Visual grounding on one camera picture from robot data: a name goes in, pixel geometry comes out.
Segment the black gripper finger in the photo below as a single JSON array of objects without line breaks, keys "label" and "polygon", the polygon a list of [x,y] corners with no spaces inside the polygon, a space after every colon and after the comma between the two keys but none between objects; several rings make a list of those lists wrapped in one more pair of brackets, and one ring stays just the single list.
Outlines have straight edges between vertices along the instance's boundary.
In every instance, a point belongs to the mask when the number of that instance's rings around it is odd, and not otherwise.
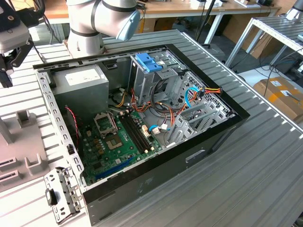
[{"label": "black gripper finger", "polygon": [[[14,49],[14,51],[17,51],[17,57],[15,59],[15,63],[19,67],[24,59],[29,54],[30,50],[33,47],[33,42],[27,42],[25,45],[18,47]],[[9,73],[12,73],[13,69],[11,70],[0,70],[0,83],[4,88],[12,87],[12,81]]]}]

